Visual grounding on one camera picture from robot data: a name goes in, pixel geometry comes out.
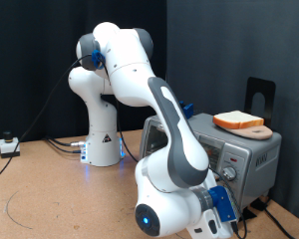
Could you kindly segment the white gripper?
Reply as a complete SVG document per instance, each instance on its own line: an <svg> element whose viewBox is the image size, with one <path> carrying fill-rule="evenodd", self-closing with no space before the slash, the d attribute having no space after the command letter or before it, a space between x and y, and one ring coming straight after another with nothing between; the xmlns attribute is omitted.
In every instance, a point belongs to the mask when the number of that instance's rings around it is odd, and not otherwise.
<svg viewBox="0 0 299 239"><path fill-rule="evenodd" d="M192 239L229 239L238 231L235 205L228 190L216 183L211 169L205 180L190 190L201 207L199 219L187 227Z"/></svg>

